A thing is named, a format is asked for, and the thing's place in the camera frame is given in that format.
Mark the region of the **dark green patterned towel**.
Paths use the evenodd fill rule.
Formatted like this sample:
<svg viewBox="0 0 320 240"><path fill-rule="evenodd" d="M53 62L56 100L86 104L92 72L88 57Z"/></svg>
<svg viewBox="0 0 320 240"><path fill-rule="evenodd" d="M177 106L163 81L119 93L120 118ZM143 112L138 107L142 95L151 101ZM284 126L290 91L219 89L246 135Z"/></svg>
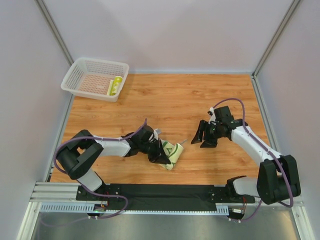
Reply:
<svg viewBox="0 0 320 240"><path fill-rule="evenodd" d="M169 141L163 139L161 140L161 144L165 152L165 155L168 157L170 163L159 165L165 168L166 170L171 171L178 162L181 154L183 153L184 147L180 143L172 144Z"/></svg>

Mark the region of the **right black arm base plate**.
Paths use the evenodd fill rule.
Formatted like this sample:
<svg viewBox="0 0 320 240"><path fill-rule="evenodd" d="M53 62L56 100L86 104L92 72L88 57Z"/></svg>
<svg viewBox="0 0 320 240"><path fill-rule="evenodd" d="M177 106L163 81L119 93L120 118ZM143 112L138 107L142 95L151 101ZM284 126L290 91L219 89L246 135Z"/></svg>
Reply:
<svg viewBox="0 0 320 240"><path fill-rule="evenodd" d="M215 186L212 187L209 192L209 199L213 203L235 203L235 204L253 204L256 202L255 198L251 195L239 195L237 193L232 193L226 187Z"/></svg>

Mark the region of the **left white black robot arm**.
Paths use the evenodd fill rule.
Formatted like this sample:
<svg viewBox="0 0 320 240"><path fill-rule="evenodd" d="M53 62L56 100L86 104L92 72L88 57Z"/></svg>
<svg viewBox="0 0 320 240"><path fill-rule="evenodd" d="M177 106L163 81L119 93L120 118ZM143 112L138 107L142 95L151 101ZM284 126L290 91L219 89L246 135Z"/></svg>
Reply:
<svg viewBox="0 0 320 240"><path fill-rule="evenodd" d="M99 157L132 157L138 153L147 155L149 162L171 165L158 132L144 123L135 132L118 138L100 137L84 129L66 141L55 152L54 162L70 179L78 181L86 189L96 192L104 185L103 180L92 169Z"/></svg>

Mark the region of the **yellow-green crocodile towel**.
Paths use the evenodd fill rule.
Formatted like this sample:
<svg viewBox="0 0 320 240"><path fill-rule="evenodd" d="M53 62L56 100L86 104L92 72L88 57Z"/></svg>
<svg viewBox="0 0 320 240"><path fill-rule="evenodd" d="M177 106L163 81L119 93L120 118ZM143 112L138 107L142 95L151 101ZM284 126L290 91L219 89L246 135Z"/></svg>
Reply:
<svg viewBox="0 0 320 240"><path fill-rule="evenodd" d="M108 96L115 96L119 90L119 87L123 81L121 76L115 76L113 80L110 81L107 95Z"/></svg>

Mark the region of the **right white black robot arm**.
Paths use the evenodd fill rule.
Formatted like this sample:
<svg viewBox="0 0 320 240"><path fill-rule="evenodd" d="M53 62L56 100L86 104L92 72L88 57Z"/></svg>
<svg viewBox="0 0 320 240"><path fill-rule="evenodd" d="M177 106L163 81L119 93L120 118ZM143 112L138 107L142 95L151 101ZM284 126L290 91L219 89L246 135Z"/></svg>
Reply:
<svg viewBox="0 0 320 240"><path fill-rule="evenodd" d="M283 203L301 194L301 185L296 159L283 155L263 142L242 119L232 121L199 122L192 144L201 148L215 148L220 138L228 138L240 146L258 165L258 176L238 176L227 181L234 195L249 195L260 198L265 204Z"/></svg>

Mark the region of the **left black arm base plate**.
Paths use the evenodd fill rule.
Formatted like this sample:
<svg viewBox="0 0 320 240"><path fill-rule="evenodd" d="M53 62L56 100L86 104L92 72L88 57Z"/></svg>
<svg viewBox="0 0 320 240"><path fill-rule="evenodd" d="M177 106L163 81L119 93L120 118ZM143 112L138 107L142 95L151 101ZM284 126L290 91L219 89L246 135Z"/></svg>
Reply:
<svg viewBox="0 0 320 240"><path fill-rule="evenodd" d="M119 196L121 193L121 187L117 184L102 185L94 192L99 195ZM100 201L100 202L105 202L105 201L119 202L124 200L120 197L102 197L96 194L92 194L88 192L82 185L80 185L77 189L75 199L77 201Z"/></svg>

